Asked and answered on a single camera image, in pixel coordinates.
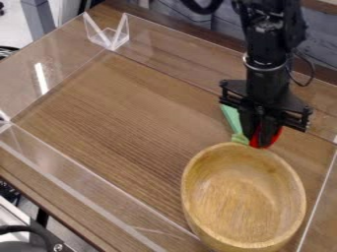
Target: wire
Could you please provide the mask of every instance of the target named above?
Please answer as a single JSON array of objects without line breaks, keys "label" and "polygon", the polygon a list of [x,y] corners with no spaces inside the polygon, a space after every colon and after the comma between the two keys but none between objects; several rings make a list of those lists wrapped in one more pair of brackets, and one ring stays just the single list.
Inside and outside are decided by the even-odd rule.
[{"label": "wire", "polygon": [[160,0],[158,0],[158,2],[166,6],[168,9],[171,9],[172,11],[175,11],[178,14],[180,14],[186,19],[188,19],[190,21],[195,22],[195,23],[206,23],[210,22],[211,19],[208,20],[194,20],[191,17],[188,17],[187,15],[184,15],[182,12],[179,12],[178,10],[175,10],[170,5],[167,5],[166,3],[163,3]]},{"label": "wire", "polygon": [[195,0],[182,0],[186,7],[200,15],[208,15],[215,12],[223,0],[211,0],[206,7],[202,7]]},{"label": "wire", "polygon": [[290,79],[294,81],[294,83],[301,86],[301,87],[307,87],[314,79],[314,72],[315,72],[315,69],[314,69],[314,65],[313,63],[306,59],[306,57],[301,54],[301,52],[298,51],[298,49],[294,50],[294,55],[309,65],[309,68],[310,68],[310,75],[309,75],[309,79],[305,83],[299,82],[294,76],[291,75],[291,70],[289,67],[286,67],[286,70],[287,70],[287,73],[289,73],[289,76],[290,76]]},{"label": "wire", "polygon": [[0,225],[0,235],[4,235],[4,234],[11,233],[11,232],[32,232],[32,233],[35,233],[44,241],[47,252],[53,251],[53,245],[52,245],[52,243],[49,241],[48,236],[35,226],[28,226],[28,225]]}]

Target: wooden bowl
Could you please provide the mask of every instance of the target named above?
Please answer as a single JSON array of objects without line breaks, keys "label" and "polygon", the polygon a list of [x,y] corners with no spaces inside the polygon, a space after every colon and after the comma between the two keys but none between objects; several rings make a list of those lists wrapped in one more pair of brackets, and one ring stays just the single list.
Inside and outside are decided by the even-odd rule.
[{"label": "wooden bowl", "polygon": [[305,192],[290,165],[271,152],[234,143],[203,150],[182,181],[183,210],[218,252],[277,251],[305,216]]}]

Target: bowl rim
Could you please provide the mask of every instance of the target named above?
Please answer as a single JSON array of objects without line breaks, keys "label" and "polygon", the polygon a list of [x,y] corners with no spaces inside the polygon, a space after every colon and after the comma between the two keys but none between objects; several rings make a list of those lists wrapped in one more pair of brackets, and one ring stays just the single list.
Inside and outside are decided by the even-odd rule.
[{"label": "bowl rim", "polygon": [[208,237],[211,237],[214,240],[216,240],[220,243],[224,243],[228,246],[237,247],[237,248],[243,248],[243,249],[259,249],[259,248],[269,248],[275,246],[277,244],[282,244],[283,242],[286,242],[293,235],[295,234],[301,223],[303,221],[305,218],[305,212],[306,212],[306,197],[305,197],[305,190],[303,190],[303,186],[302,186],[302,182],[299,180],[299,177],[294,171],[294,169],[291,168],[291,166],[286,163],[286,161],[278,156],[275,155],[273,152],[270,152],[269,150],[259,150],[262,152],[267,152],[271,157],[275,159],[275,161],[281,164],[281,166],[285,167],[285,169],[287,170],[289,174],[290,174],[290,178],[294,181],[295,184],[295,189],[297,192],[299,194],[299,207],[298,207],[298,212],[297,212],[297,216],[295,216],[295,220],[294,223],[291,224],[290,228],[281,233],[281,235],[273,237],[271,239],[266,240],[266,241],[258,241],[258,242],[241,242],[241,241],[235,241],[230,238],[226,238],[224,236],[220,236],[218,234],[214,233],[214,231],[203,226],[198,220],[198,218],[195,217],[194,214],[191,214],[190,209],[187,208],[187,204],[188,201],[188,197],[187,197],[187,188],[186,188],[186,178],[188,175],[190,170],[194,168],[194,164],[195,162],[199,160],[199,158],[207,154],[208,152],[211,152],[215,149],[220,149],[223,147],[242,147],[245,149],[249,149],[251,147],[249,146],[243,146],[241,144],[237,143],[220,143],[216,144],[211,147],[207,147],[206,149],[203,149],[190,160],[184,172],[183,172],[183,176],[182,176],[182,189],[180,189],[180,194],[182,194],[182,204],[183,204],[183,209],[184,209],[184,213],[188,215],[188,217],[191,218],[192,222],[195,223],[195,226],[207,234]]}]

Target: red object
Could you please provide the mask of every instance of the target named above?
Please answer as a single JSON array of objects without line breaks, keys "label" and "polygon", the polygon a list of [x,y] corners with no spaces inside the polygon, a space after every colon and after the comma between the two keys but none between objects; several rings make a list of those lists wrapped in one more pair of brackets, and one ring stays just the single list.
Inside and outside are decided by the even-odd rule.
[{"label": "red object", "polygon": [[255,133],[254,133],[254,136],[253,136],[253,138],[250,139],[249,145],[250,145],[251,147],[254,147],[254,148],[258,148],[258,149],[267,149],[267,148],[270,148],[270,147],[274,145],[274,143],[278,141],[279,136],[281,136],[281,134],[282,134],[282,127],[279,128],[278,133],[274,135],[274,137],[273,137],[273,139],[271,139],[271,144],[270,144],[269,146],[265,146],[265,147],[259,147],[259,146],[258,146],[258,135],[259,135],[259,131],[261,131],[261,125],[258,126],[257,131],[255,131]]}]

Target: green object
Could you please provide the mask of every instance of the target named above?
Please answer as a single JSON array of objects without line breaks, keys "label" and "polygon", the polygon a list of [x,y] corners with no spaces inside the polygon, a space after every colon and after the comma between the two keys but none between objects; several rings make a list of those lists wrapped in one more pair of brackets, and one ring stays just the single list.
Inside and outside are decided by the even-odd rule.
[{"label": "green object", "polygon": [[228,126],[234,132],[234,134],[231,135],[231,142],[247,146],[249,139],[246,138],[246,136],[243,135],[243,132],[242,132],[242,127],[241,127],[241,123],[239,123],[239,115],[238,115],[237,109],[232,108],[231,106],[226,106],[226,105],[220,105],[219,107],[220,107],[222,113],[224,115],[226,121],[228,123]]}]

